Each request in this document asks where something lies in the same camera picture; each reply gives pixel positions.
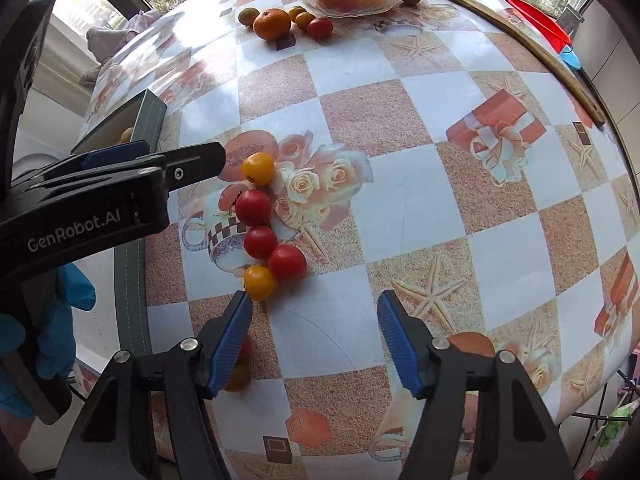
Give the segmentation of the blue gloved hand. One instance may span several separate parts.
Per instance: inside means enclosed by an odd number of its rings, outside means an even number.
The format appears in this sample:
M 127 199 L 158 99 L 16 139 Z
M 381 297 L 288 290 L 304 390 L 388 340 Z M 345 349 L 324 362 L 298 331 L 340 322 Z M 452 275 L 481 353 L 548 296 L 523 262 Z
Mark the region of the blue gloved hand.
M 35 372 L 44 382 L 66 380 L 76 359 L 72 309 L 91 311 L 96 289 L 75 263 L 55 271 L 53 288 L 36 309 L 35 336 L 12 315 L 1 313 L 1 357 L 17 352 L 25 340 L 35 343 Z

